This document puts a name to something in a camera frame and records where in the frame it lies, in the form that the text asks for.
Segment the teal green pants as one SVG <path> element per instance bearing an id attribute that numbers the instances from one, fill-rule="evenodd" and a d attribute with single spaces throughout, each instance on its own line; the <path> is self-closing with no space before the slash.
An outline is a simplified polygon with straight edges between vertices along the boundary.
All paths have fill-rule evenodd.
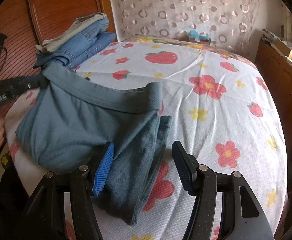
<path id="1" fill-rule="evenodd" d="M 23 151 L 47 170 L 68 173 L 114 145 L 98 207 L 128 225 L 137 223 L 160 170 L 172 123 L 161 116 L 162 85 L 117 90 L 92 83 L 59 64 L 16 129 Z"/>

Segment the folded grey-beige garment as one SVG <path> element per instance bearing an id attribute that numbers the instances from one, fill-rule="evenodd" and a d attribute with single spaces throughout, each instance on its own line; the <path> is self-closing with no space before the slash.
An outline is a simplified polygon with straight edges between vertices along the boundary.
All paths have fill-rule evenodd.
<path id="1" fill-rule="evenodd" d="M 41 45 L 36 45 L 36 49 L 42 53 L 54 53 L 72 37 L 89 27 L 94 22 L 104 18 L 107 18 L 107 15 L 102 12 L 96 12 L 88 16 L 78 17 L 72 23 L 70 28 L 64 31 L 60 36 L 50 40 L 44 40 Z"/>

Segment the brown wooden wardrobe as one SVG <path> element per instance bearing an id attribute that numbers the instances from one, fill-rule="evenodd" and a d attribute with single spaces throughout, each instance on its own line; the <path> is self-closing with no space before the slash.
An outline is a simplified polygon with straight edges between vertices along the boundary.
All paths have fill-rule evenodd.
<path id="1" fill-rule="evenodd" d="M 0 33 L 7 36 L 0 55 L 0 80 L 38 73 L 36 45 L 66 31 L 76 18 L 103 12 L 108 31 L 115 26 L 110 0 L 4 0 L 0 5 Z"/>

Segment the floral bed sheet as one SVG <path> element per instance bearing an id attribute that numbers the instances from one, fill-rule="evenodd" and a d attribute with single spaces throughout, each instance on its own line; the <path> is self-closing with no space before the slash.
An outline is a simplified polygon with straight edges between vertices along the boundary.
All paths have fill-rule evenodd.
<path id="1" fill-rule="evenodd" d="M 76 73 L 113 89 L 162 83 L 160 115 L 173 122 L 167 141 L 215 172 L 239 171 L 258 198 L 275 233 L 285 203 L 287 158 L 279 115 L 266 84 L 250 62 L 211 52 L 137 38 L 111 43 L 76 67 Z M 18 175 L 31 194 L 44 174 L 18 145 L 15 131 L 34 107 L 38 90 L 22 95 L 5 118 L 9 150 Z M 96 210 L 104 239 L 181 239 L 194 198 L 182 189 L 170 149 L 150 200 L 134 226 Z"/>

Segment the folded blue jeans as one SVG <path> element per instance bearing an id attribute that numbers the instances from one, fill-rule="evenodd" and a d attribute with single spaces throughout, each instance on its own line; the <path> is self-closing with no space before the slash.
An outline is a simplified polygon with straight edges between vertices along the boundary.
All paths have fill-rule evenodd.
<path id="1" fill-rule="evenodd" d="M 97 53 L 100 53 L 116 38 L 115 33 L 108 33 L 108 18 L 91 23 L 74 37 L 65 42 L 52 53 L 37 53 L 33 68 L 42 68 L 56 63 L 73 69 Z"/>

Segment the wooden side cabinet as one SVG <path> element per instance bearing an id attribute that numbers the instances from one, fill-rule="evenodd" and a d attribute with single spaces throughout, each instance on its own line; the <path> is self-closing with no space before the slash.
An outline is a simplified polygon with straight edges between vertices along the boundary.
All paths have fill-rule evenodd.
<path id="1" fill-rule="evenodd" d="M 288 168 L 288 192 L 292 195 L 292 65 L 266 41 L 260 40 L 255 58 L 275 102 L 281 121 Z"/>

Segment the cardboard box on cabinet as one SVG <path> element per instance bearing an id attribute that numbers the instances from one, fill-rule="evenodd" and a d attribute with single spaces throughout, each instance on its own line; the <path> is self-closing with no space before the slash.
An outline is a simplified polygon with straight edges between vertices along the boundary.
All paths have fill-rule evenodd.
<path id="1" fill-rule="evenodd" d="M 268 42 L 272 48 L 274 48 L 282 56 L 289 58 L 292 61 L 292 42 L 282 40 L 276 34 L 262 29 L 263 31 L 263 40 Z"/>

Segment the pink circle-pattern curtain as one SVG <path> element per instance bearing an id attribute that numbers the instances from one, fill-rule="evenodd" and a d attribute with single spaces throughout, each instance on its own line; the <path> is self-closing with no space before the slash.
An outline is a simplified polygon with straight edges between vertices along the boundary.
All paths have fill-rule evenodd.
<path id="1" fill-rule="evenodd" d="M 111 0 L 122 39 L 152 36 L 185 40 L 191 29 L 211 45 L 250 55 L 259 0 Z"/>

